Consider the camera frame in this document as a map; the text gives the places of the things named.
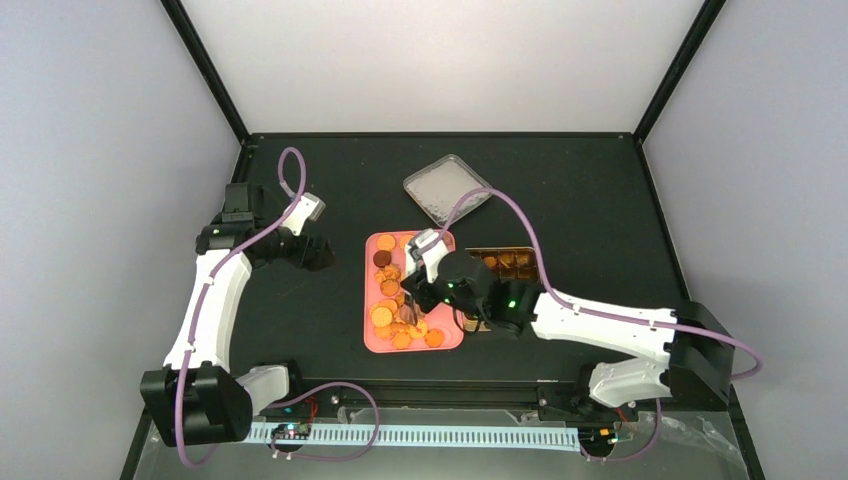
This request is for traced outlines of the pink plastic tray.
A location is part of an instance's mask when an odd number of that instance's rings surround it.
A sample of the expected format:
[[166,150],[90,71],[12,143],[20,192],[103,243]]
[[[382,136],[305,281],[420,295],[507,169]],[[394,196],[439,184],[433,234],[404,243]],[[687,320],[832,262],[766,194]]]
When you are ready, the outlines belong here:
[[[379,250],[376,240],[382,234],[393,235],[397,246],[391,251],[392,263],[378,269],[372,262],[372,256]],[[415,305],[418,315],[415,326],[407,325],[398,318],[399,305],[396,298],[406,293],[401,288],[405,258],[402,249],[414,234],[416,232],[413,230],[378,232],[365,242],[363,342],[369,351],[376,354],[452,350],[465,338],[465,333],[455,323],[453,310],[448,305],[439,305],[429,314],[423,313]],[[385,306],[393,311],[394,321],[389,326],[376,328],[372,324],[370,313],[377,306]]]

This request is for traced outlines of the gold cookie tin box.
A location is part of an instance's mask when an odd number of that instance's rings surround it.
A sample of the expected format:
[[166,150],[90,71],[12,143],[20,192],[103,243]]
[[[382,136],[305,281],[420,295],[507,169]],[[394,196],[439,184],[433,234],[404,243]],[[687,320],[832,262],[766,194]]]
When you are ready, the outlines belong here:
[[454,311],[466,334],[493,332],[519,337],[536,319],[531,303],[542,292],[536,252],[532,247],[476,247],[466,252],[496,277],[490,293],[471,313]]

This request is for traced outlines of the metal tongs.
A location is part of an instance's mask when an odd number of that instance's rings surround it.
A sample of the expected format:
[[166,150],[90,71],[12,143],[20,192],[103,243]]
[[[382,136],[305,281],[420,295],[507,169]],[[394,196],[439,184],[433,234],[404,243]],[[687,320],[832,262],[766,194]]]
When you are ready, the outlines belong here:
[[415,326],[418,323],[418,315],[415,310],[414,298],[410,294],[404,293],[399,295],[396,300],[399,305],[399,320],[407,325]]

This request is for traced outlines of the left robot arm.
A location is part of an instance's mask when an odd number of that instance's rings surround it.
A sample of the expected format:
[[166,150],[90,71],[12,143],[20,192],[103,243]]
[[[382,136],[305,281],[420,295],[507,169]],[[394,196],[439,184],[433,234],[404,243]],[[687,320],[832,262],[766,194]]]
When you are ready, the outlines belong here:
[[334,254],[321,236],[306,234],[323,213],[311,193],[296,195],[282,221],[263,217],[263,189],[233,183],[223,208],[196,238],[196,275],[183,324],[163,365],[144,373],[140,393],[169,447],[244,440],[252,420],[285,398],[297,375],[291,362],[260,364],[235,377],[229,354],[236,314],[257,268],[275,260],[315,272]]

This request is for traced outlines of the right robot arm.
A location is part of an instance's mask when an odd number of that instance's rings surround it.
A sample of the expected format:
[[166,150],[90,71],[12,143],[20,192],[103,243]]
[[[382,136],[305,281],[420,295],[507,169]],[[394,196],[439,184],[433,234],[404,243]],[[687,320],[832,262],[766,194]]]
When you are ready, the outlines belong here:
[[569,392],[582,418],[650,399],[673,398],[699,410],[729,403],[730,338],[697,302],[638,309],[570,297],[540,283],[502,280],[482,260],[459,251],[407,255],[401,285],[424,313],[447,306],[500,333],[529,331],[542,340],[625,355],[584,367],[583,382]]

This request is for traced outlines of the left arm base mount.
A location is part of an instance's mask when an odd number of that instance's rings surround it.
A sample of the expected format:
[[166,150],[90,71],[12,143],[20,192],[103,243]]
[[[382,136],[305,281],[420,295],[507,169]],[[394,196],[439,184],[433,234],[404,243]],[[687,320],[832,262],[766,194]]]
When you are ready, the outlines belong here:
[[337,394],[343,387],[343,382],[332,381],[314,386],[313,388],[302,392],[290,392],[283,398],[272,400],[267,405],[258,407],[254,411],[253,415],[262,416],[265,415],[266,412],[283,411],[286,409],[297,412],[300,409],[305,408],[306,418],[314,420],[319,414],[325,413],[332,406],[329,397],[333,394]]

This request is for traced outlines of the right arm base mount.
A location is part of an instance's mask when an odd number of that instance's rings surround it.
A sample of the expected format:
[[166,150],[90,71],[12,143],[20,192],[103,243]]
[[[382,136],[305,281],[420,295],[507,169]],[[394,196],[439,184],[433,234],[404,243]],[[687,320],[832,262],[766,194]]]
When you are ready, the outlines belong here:
[[619,421],[638,420],[638,412],[634,408],[601,405],[575,383],[538,383],[535,393],[541,420],[562,420],[583,426],[608,426]]

